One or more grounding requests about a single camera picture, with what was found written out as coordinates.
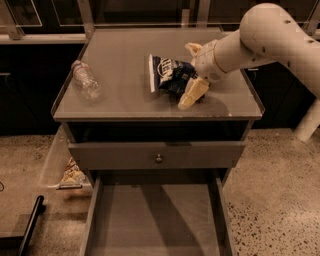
open drawer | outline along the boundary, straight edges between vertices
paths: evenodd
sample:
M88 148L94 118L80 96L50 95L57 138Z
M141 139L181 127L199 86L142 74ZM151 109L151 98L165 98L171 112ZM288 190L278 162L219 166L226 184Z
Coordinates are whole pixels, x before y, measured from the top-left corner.
M232 168L244 147L243 141L69 144L83 170Z
M80 255L236 255L220 178L110 186L98 175Z

plastic water bottle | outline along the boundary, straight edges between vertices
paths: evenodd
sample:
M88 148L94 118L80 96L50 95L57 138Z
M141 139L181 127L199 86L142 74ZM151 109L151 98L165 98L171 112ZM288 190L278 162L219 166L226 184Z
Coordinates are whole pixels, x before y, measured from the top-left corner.
M71 70L81 96L87 101L99 101L102 98L102 88L96 81L89 65L76 60L71 65Z

drawer knob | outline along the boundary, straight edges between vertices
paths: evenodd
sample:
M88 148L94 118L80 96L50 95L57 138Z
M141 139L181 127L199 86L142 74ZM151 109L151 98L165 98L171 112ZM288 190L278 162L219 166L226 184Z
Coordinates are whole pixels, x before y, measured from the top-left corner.
M161 156L160 154L158 154L158 155L156 156L156 163L160 164L160 163L162 163L162 161L163 161L162 156Z

cabinet top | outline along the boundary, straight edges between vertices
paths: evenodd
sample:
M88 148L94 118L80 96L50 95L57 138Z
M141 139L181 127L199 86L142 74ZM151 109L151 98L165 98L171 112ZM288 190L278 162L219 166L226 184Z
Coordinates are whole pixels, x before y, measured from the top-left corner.
M199 104L182 111L175 97L151 93L149 55L190 62L185 44L223 37L215 28L97 29L82 60L89 64L104 99L81 100L73 79L53 107L56 121L111 120L255 120L263 114L250 82L241 71L210 86Z

concrete floor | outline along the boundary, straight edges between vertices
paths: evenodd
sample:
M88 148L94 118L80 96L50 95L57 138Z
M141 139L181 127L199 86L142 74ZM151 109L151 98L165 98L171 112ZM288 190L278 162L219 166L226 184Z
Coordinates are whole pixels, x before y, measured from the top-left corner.
M28 255L77 255L90 197L46 189L41 171L53 136L0 138L0 236L24 232L38 195ZM239 255L320 256L320 130L307 142L289 129L252 130L224 187ZM15 255L0 250L0 255Z

